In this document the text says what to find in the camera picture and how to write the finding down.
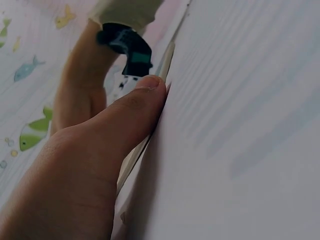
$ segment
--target wall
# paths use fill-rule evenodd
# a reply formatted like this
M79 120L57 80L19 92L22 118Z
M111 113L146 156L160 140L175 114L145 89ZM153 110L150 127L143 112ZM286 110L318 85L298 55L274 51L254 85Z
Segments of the wall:
M193 0L130 239L317 239L320 1Z

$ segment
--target green fish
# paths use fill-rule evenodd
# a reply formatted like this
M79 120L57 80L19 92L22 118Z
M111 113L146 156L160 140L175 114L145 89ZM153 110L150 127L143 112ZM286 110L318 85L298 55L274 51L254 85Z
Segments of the green fish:
M8 26L10 25L10 23L11 23L11 19L9 18L3 19L4 28L0 31L0 48L2 48L7 41Z
M53 111L50 106L45 105L43 108L45 118L27 123L20 135L20 150L26 151L33 148L44 139L49 131L49 124L52 119Z

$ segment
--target skin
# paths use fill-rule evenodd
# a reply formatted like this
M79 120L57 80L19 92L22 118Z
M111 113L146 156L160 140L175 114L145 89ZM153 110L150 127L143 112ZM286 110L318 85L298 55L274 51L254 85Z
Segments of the skin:
M117 55L95 43L97 31L89 22L66 63L52 136L2 208L0 240L111 237L122 161L153 131L167 94L147 76L105 109L103 80Z

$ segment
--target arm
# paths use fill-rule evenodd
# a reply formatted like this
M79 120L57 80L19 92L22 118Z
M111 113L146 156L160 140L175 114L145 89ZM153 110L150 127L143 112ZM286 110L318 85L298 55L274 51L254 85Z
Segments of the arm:
M96 34L101 27L88 24L72 50L62 73L61 83L71 82L81 87L103 87L106 74L118 54L105 45L98 45Z

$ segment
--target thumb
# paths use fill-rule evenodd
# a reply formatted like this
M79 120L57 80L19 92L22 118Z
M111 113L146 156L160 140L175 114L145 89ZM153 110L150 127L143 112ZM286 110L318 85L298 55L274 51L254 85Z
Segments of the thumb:
M166 101L164 81L145 76L135 89L84 124L101 144L107 164L119 175L123 159L155 128Z

